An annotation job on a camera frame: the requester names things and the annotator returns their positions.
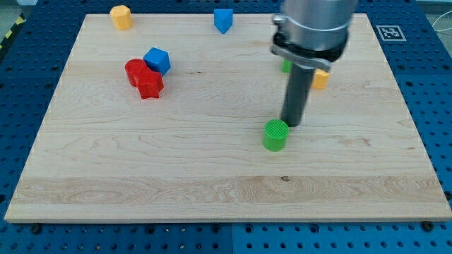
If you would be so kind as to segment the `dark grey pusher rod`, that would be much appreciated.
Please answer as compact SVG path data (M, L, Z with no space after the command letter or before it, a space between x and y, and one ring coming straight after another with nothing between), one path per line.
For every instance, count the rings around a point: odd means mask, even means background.
M314 73L314 68L292 64L280 116L289 127L296 127L301 123Z

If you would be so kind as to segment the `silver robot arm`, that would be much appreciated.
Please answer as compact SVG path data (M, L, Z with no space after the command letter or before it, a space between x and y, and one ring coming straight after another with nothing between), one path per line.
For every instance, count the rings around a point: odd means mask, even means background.
M331 70L348 41L357 0L285 0L272 17L276 32L270 51L291 63L280 118L301 123L315 70Z

